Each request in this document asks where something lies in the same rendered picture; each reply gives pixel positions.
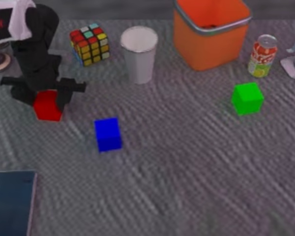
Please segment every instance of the plastic cup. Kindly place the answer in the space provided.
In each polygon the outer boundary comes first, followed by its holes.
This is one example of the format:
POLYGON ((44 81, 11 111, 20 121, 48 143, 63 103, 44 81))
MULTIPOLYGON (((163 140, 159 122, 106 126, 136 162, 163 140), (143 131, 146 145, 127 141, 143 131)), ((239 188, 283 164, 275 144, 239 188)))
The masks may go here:
POLYGON ((152 79, 157 33, 148 27, 134 26, 126 29, 120 38, 130 81, 145 84, 152 79))

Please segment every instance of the gray rim of orange box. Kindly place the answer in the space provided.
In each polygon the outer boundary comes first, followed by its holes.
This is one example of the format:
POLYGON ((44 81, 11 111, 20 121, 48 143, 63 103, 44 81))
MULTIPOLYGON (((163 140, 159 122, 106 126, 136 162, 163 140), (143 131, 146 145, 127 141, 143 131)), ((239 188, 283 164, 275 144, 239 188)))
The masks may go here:
POLYGON ((226 31, 230 31, 234 28, 240 27, 240 26, 244 26, 246 24, 249 23, 249 21, 252 19, 252 12, 249 9, 249 17, 241 19, 239 21, 235 21, 235 22, 231 22, 229 24, 226 25, 222 25, 222 26, 218 26, 212 29, 204 29, 201 28, 199 26, 197 26, 191 19, 190 17, 182 10, 182 8, 179 6, 177 0, 174 0, 174 6, 176 11, 178 12, 178 14, 181 16, 181 18, 186 22, 186 24, 196 33, 203 35, 203 36, 213 36, 215 34, 219 34, 219 33, 223 33, 226 31))

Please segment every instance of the orange container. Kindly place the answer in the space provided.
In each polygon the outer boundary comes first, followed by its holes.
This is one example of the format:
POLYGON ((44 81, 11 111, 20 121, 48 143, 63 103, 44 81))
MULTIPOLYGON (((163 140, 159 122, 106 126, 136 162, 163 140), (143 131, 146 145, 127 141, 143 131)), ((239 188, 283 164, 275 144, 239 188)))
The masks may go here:
POLYGON ((192 69, 211 69, 238 57, 252 18, 241 0, 174 3, 174 45, 192 69))

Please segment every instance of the blue box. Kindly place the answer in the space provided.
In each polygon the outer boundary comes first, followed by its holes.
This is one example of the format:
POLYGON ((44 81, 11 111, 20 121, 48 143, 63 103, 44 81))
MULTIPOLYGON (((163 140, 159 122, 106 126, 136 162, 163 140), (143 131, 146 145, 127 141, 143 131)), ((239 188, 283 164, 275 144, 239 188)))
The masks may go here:
POLYGON ((99 152, 122 148, 117 118, 95 120, 94 128, 99 152))

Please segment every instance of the toy block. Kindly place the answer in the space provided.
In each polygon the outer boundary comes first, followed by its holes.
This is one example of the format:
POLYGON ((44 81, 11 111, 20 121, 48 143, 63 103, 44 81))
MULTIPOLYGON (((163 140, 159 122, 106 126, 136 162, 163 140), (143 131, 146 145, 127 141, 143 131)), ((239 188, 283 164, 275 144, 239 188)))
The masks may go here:
POLYGON ((122 141, 117 118, 94 121, 99 152, 121 149, 122 141))
POLYGON ((70 42, 74 56, 82 66, 89 66, 110 56, 108 37, 98 24, 72 31, 70 42))
POLYGON ((232 95, 232 104, 238 115, 247 115, 260 111, 264 97, 257 83, 236 85, 232 95))
POLYGON ((37 94, 33 107, 38 120, 61 120, 62 111, 58 109, 56 99, 57 91, 47 90, 37 94))

